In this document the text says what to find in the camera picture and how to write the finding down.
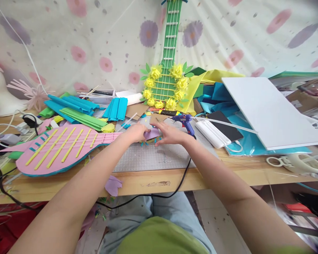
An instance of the jeans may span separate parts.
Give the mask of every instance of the jeans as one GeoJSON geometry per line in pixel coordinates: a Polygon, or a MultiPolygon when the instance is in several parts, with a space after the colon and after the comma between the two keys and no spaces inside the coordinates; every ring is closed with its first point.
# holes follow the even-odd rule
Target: jeans
{"type": "MultiPolygon", "coordinates": [[[[161,193],[159,195],[169,196],[171,194],[161,193]]],[[[118,204],[122,204],[133,197],[121,196],[116,200],[118,204]]],[[[140,196],[127,205],[113,210],[107,225],[109,232],[103,239],[100,253],[116,253],[125,236],[136,230],[142,222],[154,216],[162,217],[182,227],[199,240],[206,250],[216,253],[184,192],[177,192],[170,198],[140,196]]]]}

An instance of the cutting mat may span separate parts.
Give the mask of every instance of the cutting mat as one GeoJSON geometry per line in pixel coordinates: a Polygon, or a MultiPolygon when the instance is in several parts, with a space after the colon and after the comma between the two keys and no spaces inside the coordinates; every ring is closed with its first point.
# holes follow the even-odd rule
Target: cutting mat
{"type": "MultiPolygon", "coordinates": [[[[140,122],[149,128],[150,116],[140,118],[140,122]]],[[[135,124],[137,121],[132,120],[129,124],[135,124]]],[[[116,130],[118,130],[123,122],[118,122],[116,130]]],[[[186,128],[182,127],[180,122],[173,123],[172,119],[167,118],[165,123],[175,126],[178,129],[187,132],[186,128]]],[[[197,141],[206,147],[212,154],[217,156],[213,146],[210,142],[198,131],[195,127],[195,121],[191,121],[191,125],[195,131],[197,141]]],[[[177,169],[186,168],[190,156],[181,145],[160,145],[155,147],[154,143],[141,146],[140,143],[132,144],[124,155],[121,157],[114,172],[129,172],[129,171],[145,171],[145,170],[158,170],[158,169],[177,169]]],[[[191,161],[190,168],[195,168],[195,164],[191,161]]]]}

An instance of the green shirt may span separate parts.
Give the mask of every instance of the green shirt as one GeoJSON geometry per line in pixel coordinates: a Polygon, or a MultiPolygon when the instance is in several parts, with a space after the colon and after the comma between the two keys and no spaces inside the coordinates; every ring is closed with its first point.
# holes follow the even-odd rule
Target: green shirt
{"type": "Polygon", "coordinates": [[[164,218],[152,217],[125,237],[117,253],[163,254],[208,253],[208,251],[194,236],[181,227],[164,218]]]}

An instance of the hot glue gun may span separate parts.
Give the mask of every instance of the hot glue gun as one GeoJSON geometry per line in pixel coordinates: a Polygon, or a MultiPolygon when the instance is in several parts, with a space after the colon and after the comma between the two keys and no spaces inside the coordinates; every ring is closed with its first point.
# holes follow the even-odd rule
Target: hot glue gun
{"type": "Polygon", "coordinates": [[[194,129],[191,126],[190,121],[192,120],[191,115],[177,115],[172,117],[173,121],[179,121],[183,124],[183,127],[186,128],[187,133],[191,136],[194,136],[194,129]]]}

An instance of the white fabric backdrop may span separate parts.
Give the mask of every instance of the white fabric backdrop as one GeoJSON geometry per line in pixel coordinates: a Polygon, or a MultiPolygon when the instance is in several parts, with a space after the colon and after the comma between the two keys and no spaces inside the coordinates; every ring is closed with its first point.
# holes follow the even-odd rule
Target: white fabric backdrop
{"type": "MultiPolygon", "coordinates": [[[[39,74],[57,94],[89,88],[142,90],[139,69],[162,58],[161,0],[1,0],[39,74]]],[[[183,3],[176,62],[269,77],[318,71],[318,0],[189,0],[183,3]]],[[[38,80],[0,14],[6,81],[38,80]]]]}

